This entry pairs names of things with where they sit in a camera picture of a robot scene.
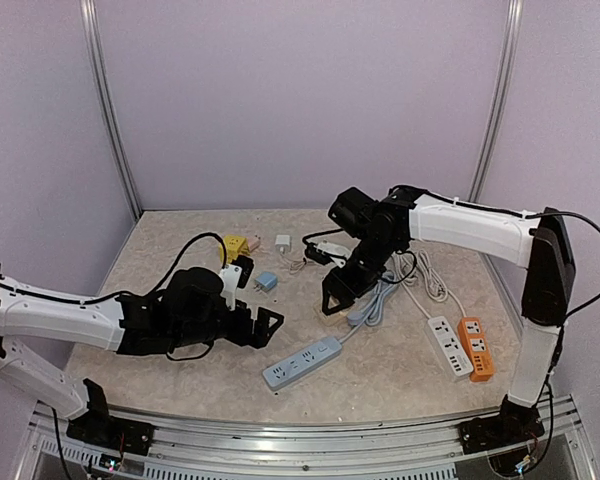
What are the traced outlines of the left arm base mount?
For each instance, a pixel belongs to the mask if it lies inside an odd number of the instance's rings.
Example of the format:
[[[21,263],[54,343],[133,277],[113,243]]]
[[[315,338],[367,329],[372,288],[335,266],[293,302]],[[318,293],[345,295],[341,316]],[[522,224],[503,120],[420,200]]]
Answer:
[[[104,405],[87,404],[87,410],[68,422],[66,435],[85,444],[120,454],[147,456],[155,427],[146,422],[112,416]]]

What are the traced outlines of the yellow cube socket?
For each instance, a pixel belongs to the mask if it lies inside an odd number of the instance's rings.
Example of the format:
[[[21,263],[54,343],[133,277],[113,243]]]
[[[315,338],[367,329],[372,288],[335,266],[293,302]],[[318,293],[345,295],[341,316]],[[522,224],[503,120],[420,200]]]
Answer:
[[[233,261],[237,260],[240,255],[250,255],[248,240],[246,237],[229,234],[224,236],[223,241],[227,253],[228,263],[232,263]]]

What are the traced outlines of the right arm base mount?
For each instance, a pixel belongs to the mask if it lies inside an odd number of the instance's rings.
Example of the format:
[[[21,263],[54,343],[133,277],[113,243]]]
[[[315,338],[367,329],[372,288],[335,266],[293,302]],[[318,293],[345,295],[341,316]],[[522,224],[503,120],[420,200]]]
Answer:
[[[536,405],[523,407],[505,396],[498,413],[461,422],[459,440],[465,455],[540,438],[545,429]]]

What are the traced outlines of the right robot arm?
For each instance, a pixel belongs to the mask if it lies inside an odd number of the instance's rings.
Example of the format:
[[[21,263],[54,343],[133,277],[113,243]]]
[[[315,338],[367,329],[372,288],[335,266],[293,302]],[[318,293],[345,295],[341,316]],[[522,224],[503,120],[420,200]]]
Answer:
[[[341,354],[273,392],[262,380],[252,384],[255,418],[272,423],[342,423],[418,419],[497,407],[509,388],[520,343],[504,303],[481,255],[453,246],[416,243],[428,252],[452,294],[432,300],[417,280],[398,287],[384,304],[383,320],[353,332],[346,311],[321,312],[321,281],[327,267],[309,264],[289,273],[302,252],[302,236],[330,230],[325,211],[270,209],[254,215],[262,245],[256,263],[274,272],[279,284],[258,299],[285,316],[285,323],[258,364],[282,360],[326,336],[347,340]],[[463,313],[486,329],[496,373],[486,382],[453,380],[425,333],[428,318],[457,324]]]

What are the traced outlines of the beige cube socket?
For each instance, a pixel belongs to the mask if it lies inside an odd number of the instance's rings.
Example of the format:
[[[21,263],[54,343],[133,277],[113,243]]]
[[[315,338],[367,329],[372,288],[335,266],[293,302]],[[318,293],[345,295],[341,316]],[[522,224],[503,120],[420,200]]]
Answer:
[[[318,301],[314,304],[313,310],[314,310],[317,320],[322,325],[327,326],[327,327],[331,327],[331,326],[339,325],[343,322],[347,322],[347,316],[348,316],[349,312],[351,311],[350,308],[347,308],[347,309],[341,310],[339,312],[327,315],[322,311],[322,305],[321,305],[320,301]]]

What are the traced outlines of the blue power strip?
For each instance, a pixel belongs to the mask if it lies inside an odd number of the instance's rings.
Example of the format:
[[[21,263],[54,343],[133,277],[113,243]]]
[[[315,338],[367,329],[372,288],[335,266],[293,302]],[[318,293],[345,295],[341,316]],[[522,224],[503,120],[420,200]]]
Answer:
[[[341,354],[342,344],[328,336],[275,363],[262,372],[271,391],[278,390],[302,379]]]

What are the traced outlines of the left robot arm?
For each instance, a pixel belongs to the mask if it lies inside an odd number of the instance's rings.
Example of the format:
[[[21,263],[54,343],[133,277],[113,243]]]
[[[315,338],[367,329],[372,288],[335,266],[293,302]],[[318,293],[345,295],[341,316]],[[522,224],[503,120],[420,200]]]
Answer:
[[[6,277],[0,265],[0,378],[80,425],[101,445],[120,434],[104,390],[92,380],[73,380],[20,343],[39,337],[90,345],[122,356],[164,355],[190,345],[213,347],[226,340],[261,349],[283,325],[281,314],[252,311],[237,297],[251,260],[221,269],[179,268],[175,259],[146,294],[119,290],[101,297],[68,296]]]

